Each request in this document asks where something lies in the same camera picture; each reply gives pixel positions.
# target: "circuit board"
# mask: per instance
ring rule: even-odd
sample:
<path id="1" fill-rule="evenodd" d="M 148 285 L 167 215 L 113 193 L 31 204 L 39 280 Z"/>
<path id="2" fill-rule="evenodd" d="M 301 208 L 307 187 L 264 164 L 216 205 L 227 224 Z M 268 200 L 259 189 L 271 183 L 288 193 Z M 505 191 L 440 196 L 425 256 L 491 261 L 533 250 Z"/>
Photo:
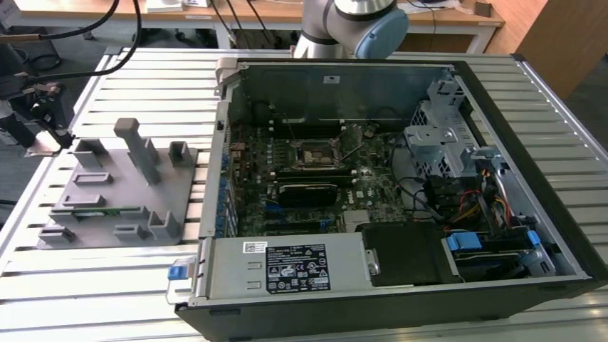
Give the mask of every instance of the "circuit board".
<path id="1" fill-rule="evenodd" d="M 231 150 L 237 236 L 345 232 L 343 214 L 355 211 L 367 212 L 369 222 L 405 221 L 389 165 L 393 136 L 391 132 L 375 134 L 365 124 L 343 126 L 329 139 L 284 139 L 267 128 L 236 128 Z M 324 170 L 340 174 L 332 178 L 340 180 L 336 200 L 324 205 L 319 197 L 309 205 L 284 207 L 285 187 L 327 183 L 309 177 Z"/>

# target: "blue release latch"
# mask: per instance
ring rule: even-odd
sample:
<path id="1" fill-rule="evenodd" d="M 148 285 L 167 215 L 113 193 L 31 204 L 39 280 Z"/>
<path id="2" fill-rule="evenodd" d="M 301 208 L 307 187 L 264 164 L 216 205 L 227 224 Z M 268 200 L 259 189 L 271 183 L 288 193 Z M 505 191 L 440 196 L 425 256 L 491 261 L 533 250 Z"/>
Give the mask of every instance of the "blue release latch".
<path id="1" fill-rule="evenodd" d="M 169 267 L 169 274 L 167 275 L 169 280 L 185 280 L 188 279 L 188 266 L 172 266 Z"/>
<path id="2" fill-rule="evenodd" d="M 473 232 L 453 233 L 448 237 L 448 246 L 451 251 L 481 249 L 481 242 Z"/>
<path id="3" fill-rule="evenodd" d="M 537 246 L 540 244 L 539 233 L 536 233 L 533 230 L 528 230 L 528 239 L 531 239 L 533 246 Z"/>

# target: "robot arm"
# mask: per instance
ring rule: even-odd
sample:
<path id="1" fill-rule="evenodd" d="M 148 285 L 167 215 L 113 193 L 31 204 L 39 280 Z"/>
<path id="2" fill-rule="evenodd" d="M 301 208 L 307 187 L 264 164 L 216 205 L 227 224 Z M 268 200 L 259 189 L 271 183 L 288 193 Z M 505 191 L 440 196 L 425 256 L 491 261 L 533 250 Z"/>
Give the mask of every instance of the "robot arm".
<path id="1" fill-rule="evenodd" d="M 304 1 L 303 35 L 296 58 L 387 58 L 408 30 L 396 0 Z"/>

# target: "barcode sticker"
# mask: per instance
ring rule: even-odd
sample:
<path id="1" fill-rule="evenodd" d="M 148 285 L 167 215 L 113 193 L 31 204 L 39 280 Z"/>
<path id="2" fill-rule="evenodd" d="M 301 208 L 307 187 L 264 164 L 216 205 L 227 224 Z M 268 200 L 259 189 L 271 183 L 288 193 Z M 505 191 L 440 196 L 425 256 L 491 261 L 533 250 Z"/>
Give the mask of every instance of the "barcode sticker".
<path id="1" fill-rule="evenodd" d="M 265 253 L 268 242 L 255 241 L 243 243 L 243 253 Z"/>

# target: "gray floor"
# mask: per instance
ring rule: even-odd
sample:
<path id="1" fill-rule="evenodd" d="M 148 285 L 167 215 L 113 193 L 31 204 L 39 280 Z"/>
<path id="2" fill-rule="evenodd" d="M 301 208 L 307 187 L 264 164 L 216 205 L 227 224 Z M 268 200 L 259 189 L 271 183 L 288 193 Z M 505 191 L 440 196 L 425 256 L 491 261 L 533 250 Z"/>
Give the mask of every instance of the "gray floor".
<path id="1" fill-rule="evenodd" d="M 67 31 L 53 28 L 51 32 Z M 153 48 L 203 48 L 196 40 L 193 30 L 183 30 L 189 43 L 179 42 L 172 31 L 161 31 L 145 45 Z M 52 73 L 89 71 L 95 69 L 107 46 L 129 46 L 132 32 L 113 30 L 104 27 L 95 31 L 95 41 L 85 41 L 81 37 L 67 38 L 56 41 L 55 46 L 64 63 Z M 85 79 L 67 80 L 69 101 L 75 102 L 84 89 Z M 608 147 L 608 59 L 603 58 L 596 69 L 579 85 L 573 94 L 567 99 L 567 105 L 583 124 L 588 127 L 597 140 Z M 0 194 L 7 200 L 16 200 L 28 184 L 35 169 L 40 163 L 37 158 L 23 158 L 24 150 L 0 143 Z M 0 205 L 0 222 L 5 221 L 11 207 Z"/>

